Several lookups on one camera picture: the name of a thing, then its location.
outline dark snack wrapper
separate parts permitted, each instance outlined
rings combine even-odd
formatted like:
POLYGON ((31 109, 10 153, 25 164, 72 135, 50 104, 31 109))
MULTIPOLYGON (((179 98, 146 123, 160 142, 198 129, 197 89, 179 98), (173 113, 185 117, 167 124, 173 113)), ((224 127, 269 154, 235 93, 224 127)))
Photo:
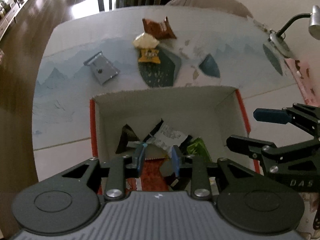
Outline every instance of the dark snack wrapper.
POLYGON ((157 40, 177 39, 169 25, 167 17, 165 17, 164 21, 160 23, 145 18, 142 19, 142 22, 144 31, 154 36, 157 40))
POLYGON ((120 137, 120 141, 118 144, 118 148, 116 150, 116 154, 121 154, 123 152, 129 151, 130 149, 133 149, 131 147, 127 147, 128 142, 135 142, 140 141, 139 138, 136 136, 134 131, 129 125, 125 125, 122 127, 122 133, 120 137))

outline open box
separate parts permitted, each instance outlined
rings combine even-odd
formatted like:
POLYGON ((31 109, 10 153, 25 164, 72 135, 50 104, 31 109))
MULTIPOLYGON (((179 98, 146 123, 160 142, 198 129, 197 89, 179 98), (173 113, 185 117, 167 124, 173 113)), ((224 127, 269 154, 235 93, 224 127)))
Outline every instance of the open box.
POLYGON ((230 135, 247 136, 249 132, 241 104, 238 90, 222 86, 158 88, 98 95, 90 106, 92 153, 100 161, 107 162, 116 156, 124 125, 128 124, 142 140, 163 119, 175 130, 193 138, 201 137, 214 162, 226 157, 250 168, 252 160, 226 147, 230 135))

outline white tabletop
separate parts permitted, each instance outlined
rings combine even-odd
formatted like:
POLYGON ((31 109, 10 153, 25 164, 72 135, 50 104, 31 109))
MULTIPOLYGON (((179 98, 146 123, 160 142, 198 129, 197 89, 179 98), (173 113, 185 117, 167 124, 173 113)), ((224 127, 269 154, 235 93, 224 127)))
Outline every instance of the white tabletop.
POLYGON ((148 89, 138 70, 138 52, 131 42, 143 33, 142 18, 168 17, 177 40, 161 46, 182 59, 174 86, 223 85, 239 88, 243 98, 294 84, 280 62, 281 76, 266 57, 268 35, 252 19, 188 7, 132 7, 72 20, 58 25, 47 44, 39 68, 33 106, 34 149, 90 137, 89 100, 119 90, 148 89), (99 85, 83 62, 101 51, 120 74, 99 85), (211 54, 221 78, 204 75, 198 65, 211 54))

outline white cloth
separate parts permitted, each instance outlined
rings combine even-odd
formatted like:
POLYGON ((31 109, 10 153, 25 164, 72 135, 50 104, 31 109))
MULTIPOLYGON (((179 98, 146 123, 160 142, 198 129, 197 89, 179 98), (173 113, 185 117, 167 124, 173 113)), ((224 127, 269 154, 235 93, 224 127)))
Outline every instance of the white cloth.
POLYGON ((239 24, 246 28, 246 33, 247 31, 251 33, 253 30, 260 32, 250 23, 242 21, 242 18, 236 19, 233 15, 228 16, 210 9, 154 5, 133 6, 110 12, 100 12, 59 24, 51 34, 43 57, 105 39, 126 38, 132 34, 138 36, 144 32, 142 18, 161 22, 166 16, 169 18, 170 26, 174 32, 186 31, 190 34, 224 32, 226 28, 232 32, 239 32, 234 29, 239 24), (219 24, 212 26, 210 22, 216 21, 216 19, 219 19, 219 24))
POLYGON ((248 8, 236 0, 171 0, 166 5, 212 8, 244 18, 253 18, 248 8))

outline desk lamp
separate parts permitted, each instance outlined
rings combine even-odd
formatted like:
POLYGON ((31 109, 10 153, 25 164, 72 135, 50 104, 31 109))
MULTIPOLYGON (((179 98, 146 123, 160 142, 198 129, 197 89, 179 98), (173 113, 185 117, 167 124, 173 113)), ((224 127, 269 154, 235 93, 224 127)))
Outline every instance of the desk lamp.
POLYGON ((278 32, 272 32, 270 34, 270 40, 274 46, 287 58, 294 58, 294 55, 290 51, 288 45, 285 43, 284 38, 281 35, 294 23, 301 18, 310 18, 309 21, 309 33, 312 37, 320 40, 320 8, 317 5, 312 7, 312 13, 301 13, 293 16, 278 32))

